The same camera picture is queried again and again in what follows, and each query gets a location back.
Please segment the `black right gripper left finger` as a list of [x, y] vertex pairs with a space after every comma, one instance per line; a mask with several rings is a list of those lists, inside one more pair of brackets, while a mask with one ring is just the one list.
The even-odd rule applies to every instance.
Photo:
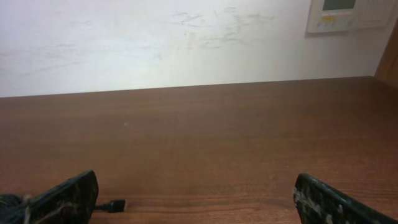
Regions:
[[95, 172], [88, 170], [36, 197], [2, 194], [1, 223], [88, 223], [98, 192]]

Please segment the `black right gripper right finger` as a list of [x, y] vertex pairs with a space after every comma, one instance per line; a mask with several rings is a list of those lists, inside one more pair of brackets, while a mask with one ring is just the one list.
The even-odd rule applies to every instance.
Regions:
[[397, 224], [306, 173], [295, 182], [294, 204], [302, 224]]

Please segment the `white wall control panel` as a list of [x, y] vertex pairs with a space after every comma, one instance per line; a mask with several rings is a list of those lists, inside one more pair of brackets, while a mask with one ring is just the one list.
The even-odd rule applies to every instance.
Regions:
[[307, 32], [348, 32], [384, 27], [392, 17], [397, 0], [312, 0]]

